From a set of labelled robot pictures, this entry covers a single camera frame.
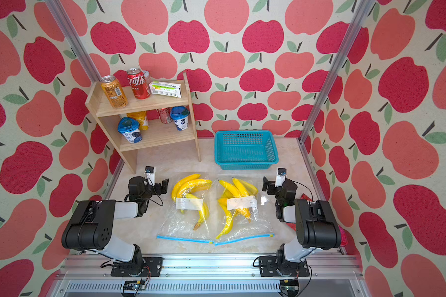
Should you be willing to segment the zip-top bag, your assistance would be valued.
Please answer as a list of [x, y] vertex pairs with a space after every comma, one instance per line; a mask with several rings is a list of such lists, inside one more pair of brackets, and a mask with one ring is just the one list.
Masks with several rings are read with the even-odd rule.
[[263, 214], [264, 202], [249, 176], [230, 176], [216, 182], [216, 203], [220, 217], [214, 244], [231, 245], [256, 238], [274, 236]]
[[[174, 185], [169, 189], [170, 195], [175, 184], [182, 178], [191, 174], [193, 173], [187, 172], [178, 174]], [[210, 179], [209, 176], [204, 173], [199, 173], [199, 174], [201, 174], [201, 178]], [[213, 237], [210, 231], [210, 203], [209, 203], [211, 188], [207, 190], [204, 195], [204, 201], [208, 204], [209, 207], [209, 219], [206, 221], [204, 225], [202, 225], [198, 230], [194, 231], [193, 226], [195, 222], [198, 220], [198, 213], [188, 211], [185, 214], [182, 214], [176, 208], [174, 201], [170, 197], [171, 198], [170, 205], [166, 207], [164, 222], [161, 226], [161, 229], [157, 233], [157, 238], [162, 240], [212, 244]]]

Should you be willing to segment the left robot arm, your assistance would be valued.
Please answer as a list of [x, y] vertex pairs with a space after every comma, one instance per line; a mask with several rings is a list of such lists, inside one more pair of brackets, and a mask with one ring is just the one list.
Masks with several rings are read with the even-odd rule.
[[168, 190], [168, 179], [154, 184], [151, 178], [137, 176], [129, 180], [129, 194], [123, 201], [113, 199], [81, 201], [63, 231], [61, 244], [65, 249], [91, 251], [113, 261], [112, 277], [159, 277], [161, 257], [143, 257], [138, 245], [131, 245], [113, 234], [115, 220], [142, 217], [152, 196]]

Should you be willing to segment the red chips bag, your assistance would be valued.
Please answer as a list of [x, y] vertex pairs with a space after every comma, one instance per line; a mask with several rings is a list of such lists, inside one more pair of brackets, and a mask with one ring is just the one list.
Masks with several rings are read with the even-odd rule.
[[341, 247], [345, 247], [348, 244], [348, 237], [346, 235], [345, 230], [339, 225], [339, 230], [340, 230], [340, 234], [341, 234]]

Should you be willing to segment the teal plastic basket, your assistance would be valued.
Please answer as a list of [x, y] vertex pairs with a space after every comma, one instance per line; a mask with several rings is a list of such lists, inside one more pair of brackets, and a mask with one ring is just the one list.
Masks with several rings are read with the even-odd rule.
[[218, 131], [214, 160], [223, 170], [267, 170], [279, 156], [270, 131]]

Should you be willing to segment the wooden shelf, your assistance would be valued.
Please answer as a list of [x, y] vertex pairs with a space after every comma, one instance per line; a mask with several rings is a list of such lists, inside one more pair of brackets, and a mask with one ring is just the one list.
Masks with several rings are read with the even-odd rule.
[[[198, 135], [195, 127], [195, 115], [187, 72], [183, 71], [183, 79], [176, 80], [181, 85], [182, 97], [168, 97], [164, 95], [151, 95], [145, 100], [136, 99], [130, 87], [124, 88], [128, 98], [128, 105], [123, 108], [113, 108], [106, 98], [99, 82], [91, 85], [90, 94], [87, 96], [85, 105], [94, 120], [99, 124], [104, 134], [108, 137], [112, 146], [119, 153], [131, 173], [135, 174], [138, 165], [138, 150], [149, 147], [163, 146], [194, 140], [198, 160], [201, 161]], [[159, 110], [162, 108], [173, 108], [186, 106], [190, 112], [189, 128], [179, 131], [175, 124], [164, 124], [161, 120], [151, 120], [149, 129], [143, 134], [142, 141], [136, 144], [128, 142], [118, 132], [118, 124], [121, 115], [142, 111]]]

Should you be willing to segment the blue yogurt cup left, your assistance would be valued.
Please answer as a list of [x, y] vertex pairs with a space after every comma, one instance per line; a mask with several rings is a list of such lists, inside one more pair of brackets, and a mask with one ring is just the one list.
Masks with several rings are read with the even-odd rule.
[[129, 117], [124, 117], [118, 124], [118, 132], [131, 144], [142, 141], [140, 124]]

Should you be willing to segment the blue yogurt cup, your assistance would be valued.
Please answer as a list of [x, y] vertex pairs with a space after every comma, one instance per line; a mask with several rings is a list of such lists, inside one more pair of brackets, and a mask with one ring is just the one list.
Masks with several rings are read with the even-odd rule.
[[129, 117], [124, 117], [118, 124], [118, 132], [131, 144], [142, 141], [140, 124]]
[[179, 131], [184, 131], [189, 126], [190, 112], [184, 106], [176, 106], [171, 109], [170, 117]]

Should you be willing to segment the blue yogurt cup right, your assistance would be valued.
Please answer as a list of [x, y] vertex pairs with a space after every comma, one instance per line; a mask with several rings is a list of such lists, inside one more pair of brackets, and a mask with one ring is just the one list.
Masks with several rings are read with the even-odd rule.
[[184, 106], [176, 106], [171, 109], [170, 117], [179, 131], [184, 131], [189, 126], [190, 112]]

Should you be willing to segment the yellow yogurt cup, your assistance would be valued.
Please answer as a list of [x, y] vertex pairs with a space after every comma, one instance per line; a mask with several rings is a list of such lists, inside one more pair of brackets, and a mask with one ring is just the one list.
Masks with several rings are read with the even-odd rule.
[[145, 130], [149, 129], [148, 120], [147, 120], [147, 111], [127, 113], [126, 116], [136, 120], [139, 123], [139, 129], [141, 131], [145, 131]]

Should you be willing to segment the green white box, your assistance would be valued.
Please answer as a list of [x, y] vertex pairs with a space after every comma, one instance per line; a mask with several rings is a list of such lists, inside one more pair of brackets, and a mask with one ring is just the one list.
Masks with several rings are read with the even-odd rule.
[[170, 83], [170, 82], [159, 82], [159, 81], [154, 80], [149, 84], [149, 88], [150, 88], [151, 94], [154, 94], [154, 95], [164, 95], [164, 96], [175, 97], [175, 98], [182, 97], [182, 91], [181, 91], [180, 84], [174, 84], [174, 83]]

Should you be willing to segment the orange soda can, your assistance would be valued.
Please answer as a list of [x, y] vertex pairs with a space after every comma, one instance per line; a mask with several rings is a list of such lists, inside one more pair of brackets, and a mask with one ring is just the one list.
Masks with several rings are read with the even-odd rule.
[[101, 88], [113, 108], [123, 108], [128, 105], [128, 99], [120, 81], [114, 75], [106, 75], [100, 79]]

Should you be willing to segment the red cola can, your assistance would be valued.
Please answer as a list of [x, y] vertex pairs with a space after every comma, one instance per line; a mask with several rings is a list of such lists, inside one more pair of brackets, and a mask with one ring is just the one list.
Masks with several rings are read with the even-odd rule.
[[127, 70], [126, 77], [136, 99], [144, 100], [151, 95], [144, 73], [140, 68]]

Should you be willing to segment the aluminium front rail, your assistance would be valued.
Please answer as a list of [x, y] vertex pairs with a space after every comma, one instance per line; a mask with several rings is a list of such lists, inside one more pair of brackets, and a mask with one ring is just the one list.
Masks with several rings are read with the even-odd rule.
[[113, 277], [100, 256], [69, 256], [48, 297], [368, 297], [355, 257], [318, 253], [302, 272], [282, 276], [258, 254], [168, 254], [152, 276]]

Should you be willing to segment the aluminium corner post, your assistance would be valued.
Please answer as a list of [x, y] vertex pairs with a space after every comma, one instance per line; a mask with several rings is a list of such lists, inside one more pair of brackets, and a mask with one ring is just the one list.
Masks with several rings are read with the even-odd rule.
[[71, 19], [69, 18], [64, 6], [60, 1], [46, 0], [45, 4], [50, 10], [54, 20], [58, 24], [58, 27], [66, 37], [71, 49], [78, 58], [83, 67], [85, 73], [89, 77], [91, 82], [98, 82], [100, 75], [93, 60], [89, 56], [89, 53], [85, 49], [83, 43], [80, 40], [78, 32], [73, 26]]
[[362, 26], [365, 23], [367, 15], [373, 4], [374, 0], [358, 1], [359, 7], [355, 10], [352, 21], [349, 23], [347, 32], [341, 42], [338, 52], [334, 57], [334, 61], [331, 64], [327, 77], [322, 85], [321, 91], [315, 98], [315, 104], [311, 110], [308, 120], [305, 122], [302, 134], [298, 139], [299, 147], [302, 148], [303, 144], [309, 135], [310, 130], [313, 128], [313, 124], [317, 119], [317, 116], [322, 108], [322, 105], [326, 99], [328, 99], [329, 91], [332, 89], [335, 80], [339, 74], [339, 70], [344, 66], [345, 62], [348, 62], [348, 53], [350, 52], [353, 44], [360, 32]]

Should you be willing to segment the right aluminium corner post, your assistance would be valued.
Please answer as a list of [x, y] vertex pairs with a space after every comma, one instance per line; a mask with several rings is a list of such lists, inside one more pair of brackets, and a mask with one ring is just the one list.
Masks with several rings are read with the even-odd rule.
[[347, 32], [341, 42], [338, 52], [334, 57], [334, 61], [331, 64], [327, 77], [322, 85], [321, 91], [315, 98], [315, 104], [311, 110], [308, 120], [305, 122], [302, 134], [298, 139], [299, 147], [302, 148], [303, 144], [309, 135], [310, 130], [313, 128], [313, 124], [317, 119], [317, 116], [322, 108], [322, 105], [326, 99], [328, 99], [329, 91], [332, 89], [335, 80], [339, 74], [339, 70], [344, 66], [345, 62], [348, 62], [348, 53], [350, 52], [353, 44], [360, 32], [362, 26], [365, 23], [367, 15], [373, 4], [374, 0], [358, 1], [359, 7], [355, 10], [352, 21], [349, 23]]

